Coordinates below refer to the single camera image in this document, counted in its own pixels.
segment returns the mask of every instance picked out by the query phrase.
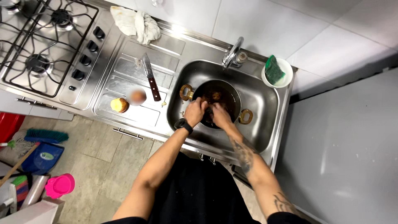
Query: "black shirt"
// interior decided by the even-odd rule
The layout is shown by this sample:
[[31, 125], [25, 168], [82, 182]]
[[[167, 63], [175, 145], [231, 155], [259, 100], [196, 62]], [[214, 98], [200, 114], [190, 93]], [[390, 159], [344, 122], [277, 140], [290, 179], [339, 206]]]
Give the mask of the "black shirt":
[[[268, 224], [307, 224], [288, 212], [268, 217]], [[190, 159], [179, 153], [155, 195], [148, 222], [139, 217], [106, 224], [259, 223], [252, 219], [232, 175], [219, 163]]]

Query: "black knob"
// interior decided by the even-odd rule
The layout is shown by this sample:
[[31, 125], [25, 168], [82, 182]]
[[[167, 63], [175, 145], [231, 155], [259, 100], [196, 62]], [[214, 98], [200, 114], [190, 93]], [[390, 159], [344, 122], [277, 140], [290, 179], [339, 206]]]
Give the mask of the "black knob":
[[83, 54], [80, 59], [79, 59], [80, 63], [82, 63], [83, 65], [87, 66], [91, 63], [91, 59], [89, 57], [87, 57], [87, 55]]
[[79, 69], [75, 69], [72, 73], [72, 78], [76, 80], [82, 80], [84, 78], [84, 72], [80, 71]]
[[102, 39], [103, 37], [105, 37], [105, 33], [101, 30], [99, 26], [95, 28], [93, 33], [98, 39]]
[[89, 50], [91, 50], [91, 51], [96, 51], [96, 50], [98, 50], [98, 45], [97, 45], [96, 43], [94, 43], [94, 41], [90, 40], [90, 41], [87, 43], [87, 48], [88, 48]]

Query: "sink basin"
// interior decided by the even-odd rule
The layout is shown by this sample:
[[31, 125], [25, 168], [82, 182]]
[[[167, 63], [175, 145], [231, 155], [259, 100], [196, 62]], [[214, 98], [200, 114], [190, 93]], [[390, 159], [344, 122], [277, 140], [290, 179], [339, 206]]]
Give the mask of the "sink basin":
[[[258, 153], [264, 151], [268, 147], [275, 125], [279, 106], [277, 91], [267, 87], [257, 77], [233, 68], [224, 72], [222, 65], [208, 61], [193, 61], [182, 69], [176, 81], [167, 110], [167, 119], [171, 128], [175, 130], [175, 122], [182, 118], [181, 113], [185, 111], [185, 108], [191, 102], [191, 100], [183, 101], [179, 97], [181, 86], [189, 84], [195, 91], [202, 83], [209, 80], [228, 82], [237, 90], [241, 100], [241, 110], [251, 110], [253, 112], [253, 119], [250, 124], [244, 125], [238, 121], [235, 124], [243, 136], [252, 143]], [[229, 138], [221, 129], [209, 128], [199, 123], [188, 139], [190, 140], [188, 143], [204, 150], [224, 155], [234, 154]]]

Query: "cloth rag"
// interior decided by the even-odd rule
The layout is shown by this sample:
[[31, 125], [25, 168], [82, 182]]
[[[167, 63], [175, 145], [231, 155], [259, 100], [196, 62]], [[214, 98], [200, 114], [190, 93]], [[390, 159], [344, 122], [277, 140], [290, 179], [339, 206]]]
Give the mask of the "cloth rag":
[[146, 12], [111, 6], [111, 14], [120, 31], [127, 36], [137, 35], [140, 43], [149, 44], [160, 38], [158, 23]]

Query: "kitchen knife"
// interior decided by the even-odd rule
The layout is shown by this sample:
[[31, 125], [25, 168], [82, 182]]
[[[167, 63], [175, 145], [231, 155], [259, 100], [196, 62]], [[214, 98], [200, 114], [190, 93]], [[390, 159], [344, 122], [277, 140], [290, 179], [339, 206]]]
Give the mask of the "kitchen knife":
[[150, 66], [148, 55], [146, 53], [142, 56], [142, 63], [144, 65], [146, 77], [148, 78], [150, 90], [152, 91], [153, 100], [160, 101], [161, 99], [158, 86], [156, 85], [155, 78], [153, 77], [152, 68]]

